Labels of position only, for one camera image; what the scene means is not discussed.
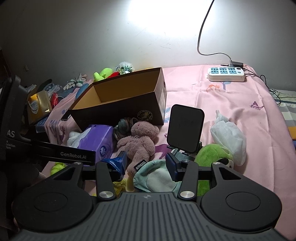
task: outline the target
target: ribbed gray surface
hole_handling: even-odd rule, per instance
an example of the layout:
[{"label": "ribbed gray surface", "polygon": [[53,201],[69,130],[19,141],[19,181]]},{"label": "ribbed gray surface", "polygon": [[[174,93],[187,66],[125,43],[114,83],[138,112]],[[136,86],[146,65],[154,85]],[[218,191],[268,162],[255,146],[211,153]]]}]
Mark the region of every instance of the ribbed gray surface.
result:
[{"label": "ribbed gray surface", "polygon": [[123,193],[103,202],[79,226],[54,234],[21,231],[13,241],[281,241],[276,231],[237,234],[214,226],[196,204],[172,193]]}]

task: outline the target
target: pink teddy bear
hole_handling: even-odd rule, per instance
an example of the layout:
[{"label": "pink teddy bear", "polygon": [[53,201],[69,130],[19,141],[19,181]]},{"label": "pink teddy bear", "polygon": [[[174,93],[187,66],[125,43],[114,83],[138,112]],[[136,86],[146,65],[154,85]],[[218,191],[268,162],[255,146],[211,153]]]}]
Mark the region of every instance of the pink teddy bear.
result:
[{"label": "pink teddy bear", "polygon": [[127,168],[128,175],[133,178],[136,174],[134,166],[143,159],[150,161],[155,154],[153,140],[157,137],[159,129],[147,121],[139,121],[131,128],[131,136],[120,139],[117,143],[119,151],[126,151],[129,159],[132,160]]}]

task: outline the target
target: round black disc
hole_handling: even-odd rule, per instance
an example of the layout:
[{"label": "round black disc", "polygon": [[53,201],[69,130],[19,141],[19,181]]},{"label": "round black disc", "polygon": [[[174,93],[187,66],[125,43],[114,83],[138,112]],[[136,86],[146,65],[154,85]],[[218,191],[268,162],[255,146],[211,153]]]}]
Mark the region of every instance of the round black disc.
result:
[{"label": "round black disc", "polygon": [[222,181],[204,194],[200,206],[213,222],[243,232],[273,227],[281,214],[279,198],[249,179]]},{"label": "round black disc", "polygon": [[12,210],[21,228],[57,232],[83,221],[92,210],[92,201],[87,192],[71,182],[53,181],[24,190]]}]

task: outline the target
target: open shoe box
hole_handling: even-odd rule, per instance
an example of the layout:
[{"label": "open shoe box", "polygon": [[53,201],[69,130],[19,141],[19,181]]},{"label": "open shoe box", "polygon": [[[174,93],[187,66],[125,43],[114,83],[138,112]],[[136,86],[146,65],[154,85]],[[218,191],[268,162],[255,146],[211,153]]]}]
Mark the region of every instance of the open shoe box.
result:
[{"label": "open shoe box", "polygon": [[124,117],[163,125],[166,97],[162,68],[146,69],[92,83],[65,116],[81,130],[90,124],[116,126]]}]

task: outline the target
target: red object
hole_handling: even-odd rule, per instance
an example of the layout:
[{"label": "red object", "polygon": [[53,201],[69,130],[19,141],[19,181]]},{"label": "red object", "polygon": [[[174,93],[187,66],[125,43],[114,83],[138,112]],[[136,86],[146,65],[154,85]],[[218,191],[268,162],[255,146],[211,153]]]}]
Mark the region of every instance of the red object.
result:
[{"label": "red object", "polygon": [[119,75],[119,72],[114,72],[112,73],[110,76],[107,77],[108,78],[111,78],[111,77],[115,77],[115,76],[118,76]]},{"label": "red object", "polygon": [[57,93],[53,93],[51,98],[50,98],[50,104],[52,108],[55,108],[55,106],[59,103],[59,98]]}]

